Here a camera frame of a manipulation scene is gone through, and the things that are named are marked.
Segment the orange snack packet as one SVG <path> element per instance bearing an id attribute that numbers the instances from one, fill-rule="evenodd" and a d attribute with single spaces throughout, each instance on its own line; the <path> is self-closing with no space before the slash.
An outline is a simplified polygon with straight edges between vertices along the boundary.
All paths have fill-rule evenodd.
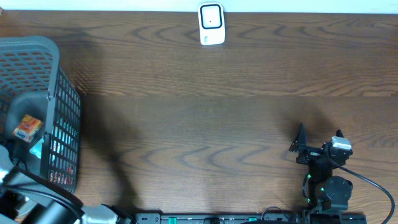
<path id="1" fill-rule="evenodd" d="M 19 139 L 30 143 L 43 125 L 43 121 L 25 114 L 22 121 L 13 131 L 13 134 Z"/>

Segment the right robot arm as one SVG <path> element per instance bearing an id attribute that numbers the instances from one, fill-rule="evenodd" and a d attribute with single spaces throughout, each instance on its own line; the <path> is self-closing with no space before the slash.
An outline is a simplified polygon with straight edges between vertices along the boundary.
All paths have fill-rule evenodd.
<path id="1" fill-rule="evenodd" d="M 308 208 L 302 212 L 303 222 L 341 223 L 341 214 L 348 209 L 353 184 L 333 175 L 333 170 L 345 165 L 353 154 L 349 139 L 343 136 L 341 130 L 337 130 L 322 147 L 312 147 L 307 144 L 305 126 L 301 123 L 289 151 L 298 154 L 296 163 L 308 167 L 302 190 L 308 199 Z"/>

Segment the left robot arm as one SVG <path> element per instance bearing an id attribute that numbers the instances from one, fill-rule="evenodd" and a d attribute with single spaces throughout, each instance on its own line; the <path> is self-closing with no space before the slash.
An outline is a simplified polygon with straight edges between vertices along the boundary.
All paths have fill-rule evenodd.
<path id="1" fill-rule="evenodd" d="M 14 165 L 1 146 L 1 223 L 15 223 L 18 206 L 32 205 L 23 223 L 135 223 L 114 207 L 84 206 L 67 190 Z"/>

